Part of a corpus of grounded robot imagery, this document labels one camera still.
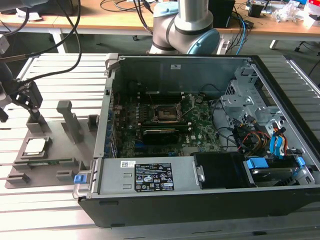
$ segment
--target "slotted metal surface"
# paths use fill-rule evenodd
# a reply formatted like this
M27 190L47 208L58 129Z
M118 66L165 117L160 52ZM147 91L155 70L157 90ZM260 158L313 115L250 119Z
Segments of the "slotted metal surface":
M260 56L275 80L320 140L320 90L297 66L284 56ZM265 87L271 104L275 104Z
M26 79L44 73L48 66L55 70L58 67L70 67L77 56L45 54L38 59L31 59L21 71L20 77ZM72 100L72 111L78 118L100 113L106 79L105 58L104 54L84 54L79 67L73 72L37 80L44 99L40 112L47 121L62 119L56 111L58 100ZM90 67L95 70L84 70ZM0 123L0 178L6 177L10 172L11 164L16 159L27 132L27 111L11 104L7 107L7 112L9 120ZM0 239L218 239L232 234L236 239L248 240L256 238L253 235L254 231L281 235L282 239L305 238L307 235L319 234L316 228L320 219L319 204L309 205L299 212L282 217L103 229L96 227L80 208L72 197L72 190L73 185L6 189L5 181L0 180ZM166 211L166 206L155 207Z

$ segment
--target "blue clip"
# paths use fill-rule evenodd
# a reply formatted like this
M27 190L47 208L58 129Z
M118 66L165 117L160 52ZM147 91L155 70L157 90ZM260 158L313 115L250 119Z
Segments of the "blue clip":
M275 144L275 151L274 151L274 155L276 155L277 157L279 157L279 159L283 159L284 156L282 156L280 154L280 148L282 145L282 137L278 137L276 144Z
M267 169L269 165L264 157L252 157L246 161L249 169Z
M269 147L269 150L270 150L270 153L273 154L275 152L275 142L276 142L276 136L273 135L271 137L271 140L270 140L270 147Z
M270 140L270 146L269 146L270 153L271 154L274 153L274 155L279 157L279 159L284 158L284 156L280 154L280 148L282 146L282 142L283 142L282 137L276 137L275 135L273 135Z
M86 174L75 175L73 182L74 182L74 184L86 184L87 183L87 175Z
M300 168L302 168L304 165L306 165L305 160L304 160L301 156L299 156L299 157L296 159L296 161L298 162Z

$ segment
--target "gray robot arm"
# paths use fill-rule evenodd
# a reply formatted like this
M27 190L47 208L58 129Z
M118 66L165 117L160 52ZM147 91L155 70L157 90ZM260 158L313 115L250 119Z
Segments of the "gray robot arm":
M209 0L158 3L153 14L151 54L212 54L220 41Z
M44 4L48 0L0 0L0 11L7 11L17 8L31 8L38 4Z

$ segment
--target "cpu socket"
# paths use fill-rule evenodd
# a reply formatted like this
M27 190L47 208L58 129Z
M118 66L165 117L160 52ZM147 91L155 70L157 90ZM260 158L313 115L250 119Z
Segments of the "cpu socket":
M181 105L156 105L153 109L152 122L155 123L178 123L181 119Z

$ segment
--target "robotic arm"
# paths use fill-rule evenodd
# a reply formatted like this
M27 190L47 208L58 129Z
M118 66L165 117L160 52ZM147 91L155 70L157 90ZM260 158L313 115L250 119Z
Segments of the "robotic arm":
M220 41L209 0L158 3L153 13L151 54L212 54Z
M48 0L0 0L0 11L23 7L31 8L46 2ZM36 83L30 82L24 86L20 86L17 80L13 80L8 66L5 63L0 63L0 122L7 121L8 115L2 107L10 103L27 109L30 117L34 121L37 121L40 117L39 108L42 100Z

